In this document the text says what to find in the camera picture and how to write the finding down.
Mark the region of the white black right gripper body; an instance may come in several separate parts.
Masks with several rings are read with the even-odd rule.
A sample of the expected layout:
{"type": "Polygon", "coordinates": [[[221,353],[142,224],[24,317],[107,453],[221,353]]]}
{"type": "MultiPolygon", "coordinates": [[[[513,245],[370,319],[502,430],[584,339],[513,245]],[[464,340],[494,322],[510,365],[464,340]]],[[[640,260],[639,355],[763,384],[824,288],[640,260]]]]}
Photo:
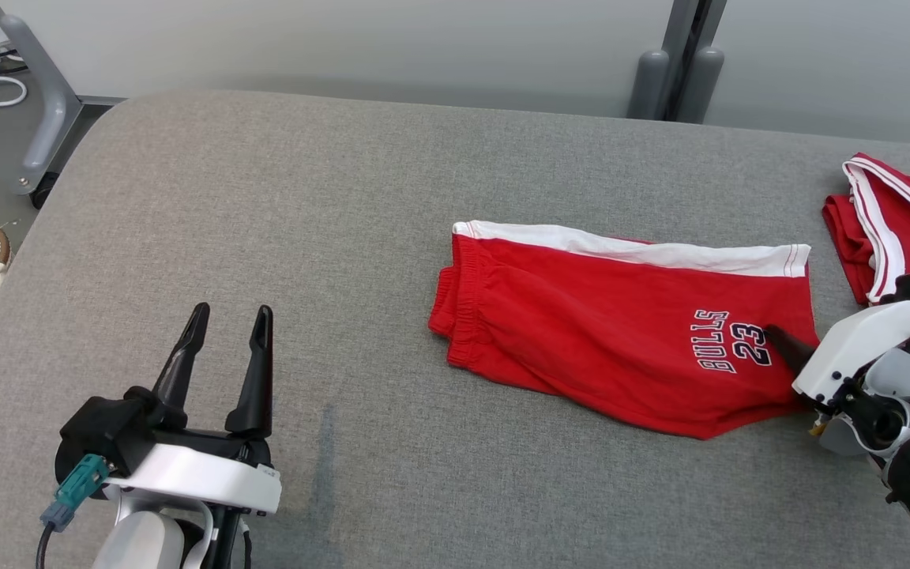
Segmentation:
{"type": "Polygon", "coordinates": [[[793,390],[831,404],[845,379],[863,372],[867,392],[910,397],[910,301],[867,307],[831,327],[795,374],[793,390]]]}

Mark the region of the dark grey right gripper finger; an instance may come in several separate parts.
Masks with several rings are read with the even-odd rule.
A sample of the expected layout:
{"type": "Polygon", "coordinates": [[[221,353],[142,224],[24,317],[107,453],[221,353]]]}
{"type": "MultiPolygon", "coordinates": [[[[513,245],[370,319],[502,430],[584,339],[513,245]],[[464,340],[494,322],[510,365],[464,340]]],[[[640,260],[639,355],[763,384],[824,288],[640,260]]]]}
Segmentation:
{"type": "Polygon", "coordinates": [[[766,325],[763,331],[765,331],[769,344],[779,354],[784,366],[791,372],[794,379],[798,378],[816,353],[818,341],[801,340],[777,325],[766,325]]]}

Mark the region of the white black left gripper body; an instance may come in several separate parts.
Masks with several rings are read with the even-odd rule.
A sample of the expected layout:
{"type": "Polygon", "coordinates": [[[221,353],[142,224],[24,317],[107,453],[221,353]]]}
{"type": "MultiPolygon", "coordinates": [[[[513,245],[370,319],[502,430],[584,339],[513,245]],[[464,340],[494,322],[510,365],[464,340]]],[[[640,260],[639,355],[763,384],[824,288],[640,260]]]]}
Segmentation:
{"type": "Polygon", "coordinates": [[[104,497],[139,499],[159,507],[201,502],[246,514],[275,514],[282,483],[269,444],[262,437],[183,430],[157,432],[112,456],[115,469],[103,483],[104,497]]]}

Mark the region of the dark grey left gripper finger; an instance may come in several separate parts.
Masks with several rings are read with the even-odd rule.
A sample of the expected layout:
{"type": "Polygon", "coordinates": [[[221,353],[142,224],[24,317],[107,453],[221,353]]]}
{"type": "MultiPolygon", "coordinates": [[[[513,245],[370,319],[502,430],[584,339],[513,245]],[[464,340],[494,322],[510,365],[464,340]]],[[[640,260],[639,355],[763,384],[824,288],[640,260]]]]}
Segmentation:
{"type": "Polygon", "coordinates": [[[273,310],[262,305],[250,331],[250,360],[238,404],[224,422],[224,430],[231,435],[267,439],[272,433],[273,338],[273,310]]]}
{"type": "Polygon", "coordinates": [[[169,431],[186,428],[184,405],[195,357],[205,345],[209,315],[209,303],[196,305],[152,389],[132,386],[124,393],[127,401],[141,404],[150,428],[169,431]]]}

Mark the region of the red white striped t-shirt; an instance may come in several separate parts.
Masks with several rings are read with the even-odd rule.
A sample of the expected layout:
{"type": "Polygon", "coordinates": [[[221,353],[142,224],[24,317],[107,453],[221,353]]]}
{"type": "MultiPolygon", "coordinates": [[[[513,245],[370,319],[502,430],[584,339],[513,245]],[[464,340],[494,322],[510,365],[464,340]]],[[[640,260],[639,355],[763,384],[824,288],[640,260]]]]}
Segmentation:
{"type": "Polygon", "coordinates": [[[873,306],[910,275],[910,175],[863,153],[842,171],[848,191],[825,198],[821,215],[853,298],[873,306]]]}

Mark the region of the red white Bulls shorts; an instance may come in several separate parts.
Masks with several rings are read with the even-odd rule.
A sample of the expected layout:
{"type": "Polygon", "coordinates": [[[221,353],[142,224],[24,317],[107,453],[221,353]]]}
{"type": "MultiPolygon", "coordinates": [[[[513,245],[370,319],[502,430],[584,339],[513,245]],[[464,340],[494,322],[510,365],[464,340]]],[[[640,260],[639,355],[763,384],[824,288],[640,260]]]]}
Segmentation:
{"type": "Polygon", "coordinates": [[[816,345],[810,246],[703,247],[558,224],[452,227],[427,326],[452,367],[667,435],[801,409],[769,325],[816,345]]]}

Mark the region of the black caster wheel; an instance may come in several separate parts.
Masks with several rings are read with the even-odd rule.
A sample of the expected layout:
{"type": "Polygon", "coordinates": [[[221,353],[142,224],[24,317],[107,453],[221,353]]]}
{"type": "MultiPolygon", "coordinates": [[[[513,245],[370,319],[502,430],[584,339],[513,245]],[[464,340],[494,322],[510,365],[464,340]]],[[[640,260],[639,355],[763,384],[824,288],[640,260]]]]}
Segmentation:
{"type": "Polygon", "coordinates": [[[47,171],[41,176],[35,190],[28,195],[32,208],[37,210],[43,208],[44,202],[46,202],[48,195],[53,191],[55,184],[58,181],[58,177],[60,177],[60,173],[55,171],[47,171]]]}

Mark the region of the grey metal stand leg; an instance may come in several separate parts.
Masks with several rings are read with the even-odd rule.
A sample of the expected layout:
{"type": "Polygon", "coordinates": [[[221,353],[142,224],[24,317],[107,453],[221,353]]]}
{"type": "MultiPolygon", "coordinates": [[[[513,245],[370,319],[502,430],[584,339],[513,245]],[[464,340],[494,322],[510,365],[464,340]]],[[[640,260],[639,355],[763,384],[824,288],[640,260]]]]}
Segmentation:
{"type": "Polygon", "coordinates": [[[43,177],[60,172],[55,163],[64,162],[60,152],[73,139],[72,129],[86,107],[114,107],[122,97],[79,95],[73,90],[53,58],[44,50],[28,23],[6,12],[0,0],[0,29],[24,58],[32,82],[41,93],[41,116],[21,165],[14,176],[12,192],[29,197],[39,190],[43,177]]]}

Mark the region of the grey cylinder post foot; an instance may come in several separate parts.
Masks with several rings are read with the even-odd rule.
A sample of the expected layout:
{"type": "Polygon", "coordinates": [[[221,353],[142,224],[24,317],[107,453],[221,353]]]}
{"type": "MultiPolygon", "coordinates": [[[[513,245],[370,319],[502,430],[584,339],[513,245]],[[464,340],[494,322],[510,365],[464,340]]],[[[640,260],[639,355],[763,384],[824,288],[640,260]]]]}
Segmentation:
{"type": "Polygon", "coordinates": [[[667,51],[646,51],[637,61],[627,108],[628,119],[660,120],[671,56],[667,51]]]}
{"type": "Polygon", "coordinates": [[[724,61],[724,53],[714,46],[701,48],[693,55],[676,105],[676,122],[704,122],[724,61]]]}

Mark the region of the grey partition post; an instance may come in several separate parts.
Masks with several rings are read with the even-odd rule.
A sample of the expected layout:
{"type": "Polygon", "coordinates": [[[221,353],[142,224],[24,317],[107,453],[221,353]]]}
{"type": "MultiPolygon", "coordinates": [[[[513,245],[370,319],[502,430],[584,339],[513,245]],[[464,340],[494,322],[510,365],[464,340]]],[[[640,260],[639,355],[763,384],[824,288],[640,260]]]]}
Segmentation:
{"type": "Polygon", "coordinates": [[[698,50],[714,46],[727,3],[728,0],[673,0],[662,43],[662,51],[669,54],[669,69],[660,120],[675,122],[675,109],[685,82],[686,69],[698,50]]]}

